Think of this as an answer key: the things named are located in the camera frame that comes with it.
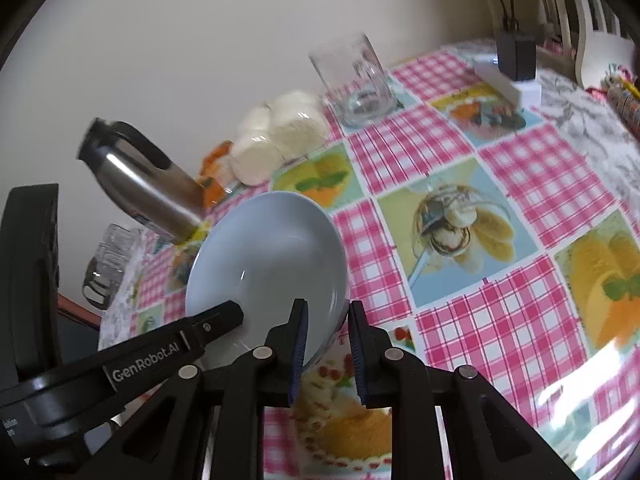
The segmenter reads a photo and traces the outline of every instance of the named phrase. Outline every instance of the white bowl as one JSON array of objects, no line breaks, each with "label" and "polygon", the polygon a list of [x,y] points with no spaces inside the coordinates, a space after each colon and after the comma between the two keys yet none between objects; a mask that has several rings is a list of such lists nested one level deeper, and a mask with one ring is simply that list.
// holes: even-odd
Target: white bowl
[{"label": "white bowl", "polygon": [[342,241],[315,202],[273,191],[242,203],[213,227],[187,283],[188,316],[226,300],[244,312],[241,326],[207,346],[202,364],[227,365],[263,344],[296,298],[308,303],[304,363],[312,364],[344,322],[347,283]]}]

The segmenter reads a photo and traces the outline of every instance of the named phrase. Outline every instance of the stainless steel kettle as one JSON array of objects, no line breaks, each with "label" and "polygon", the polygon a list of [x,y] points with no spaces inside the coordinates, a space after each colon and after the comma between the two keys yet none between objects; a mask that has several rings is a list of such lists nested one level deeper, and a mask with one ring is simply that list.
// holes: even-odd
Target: stainless steel kettle
[{"label": "stainless steel kettle", "polygon": [[96,118],[78,159],[125,213],[174,243],[189,238],[202,222],[202,186],[130,124]]}]

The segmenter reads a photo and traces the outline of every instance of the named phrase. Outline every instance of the white wall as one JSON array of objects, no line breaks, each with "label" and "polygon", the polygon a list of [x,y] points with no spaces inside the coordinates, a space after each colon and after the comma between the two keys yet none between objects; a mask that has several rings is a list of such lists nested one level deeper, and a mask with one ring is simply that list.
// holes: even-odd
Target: white wall
[{"label": "white wall", "polygon": [[195,173],[253,104],[319,90],[306,54],[366,32],[390,64],[490,33],[485,0],[47,0],[0,72],[0,204],[60,183],[60,292],[128,219],[74,160],[94,116],[139,128]]}]

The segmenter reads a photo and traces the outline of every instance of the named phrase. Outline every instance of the checkered tablecloth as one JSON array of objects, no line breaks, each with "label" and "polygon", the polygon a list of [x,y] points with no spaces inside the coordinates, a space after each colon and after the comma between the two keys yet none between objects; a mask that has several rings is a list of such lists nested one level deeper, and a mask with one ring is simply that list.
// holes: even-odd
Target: checkered tablecloth
[{"label": "checkered tablecloth", "polygon": [[[555,121],[475,148],[428,104],[479,81],[454,50],[420,57],[392,74],[418,104],[356,132],[343,131],[331,108],[325,110],[332,127],[328,145],[344,145],[362,187],[361,197],[330,212],[348,260],[351,297],[362,300],[370,323],[415,330],[417,354],[425,363],[450,370],[475,366],[541,432],[562,417],[562,409],[566,416],[587,406],[590,429],[596,430],[585,437],[581,460],[589,474],[612,478],[640,440],[640,351],[633,346],[609,355],[590,348],[554,255],[615,210],[639,235],[629,204],[607,189]],[[425,307],[409,292],[377,198],[470,157],[528,223],[537,250],[505,272]],[[212,224],[268,190],[265,184],[231,196],[212,211]],[[155,326],[184,316],[184,288],[168,286],[176,249],[162,246],[153,234],[146,234],[145,243],[134,304],[124,320],[129,336],[144,330],[143,316]],[[609,431],[603,442],[598,428],[606,428],[600,434]],[[296,438],[288,410],[265,410],[268,477],[314,477],[302,469]]]}]

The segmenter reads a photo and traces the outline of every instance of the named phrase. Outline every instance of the silver screw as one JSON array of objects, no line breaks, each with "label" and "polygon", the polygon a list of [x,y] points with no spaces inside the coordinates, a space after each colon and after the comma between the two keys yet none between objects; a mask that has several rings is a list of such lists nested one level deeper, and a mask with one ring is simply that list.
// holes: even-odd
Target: silver screw
[{"label": "silver screw", "polygon": [[387,348],[385,350],[385,357],[390,361],[399,361],[404,357],[404,352],[399,348]]},{"label": "silver screw", "polygon": [[178,371],[181,379],[193,379],[198,374],[198,368],[193,365],[184,365]]},{"label": "silver screw", "polygon": [[273,354],[273,350],[268,346],[258,346],[254,349],[254,357],[256,359],[268,359]]},{"label": "silver screw", "polygon": [[478,370],[472,367],[472,365],[462,365],[458,368],[458,373],[465,379],[473,379],[478,375]]}]

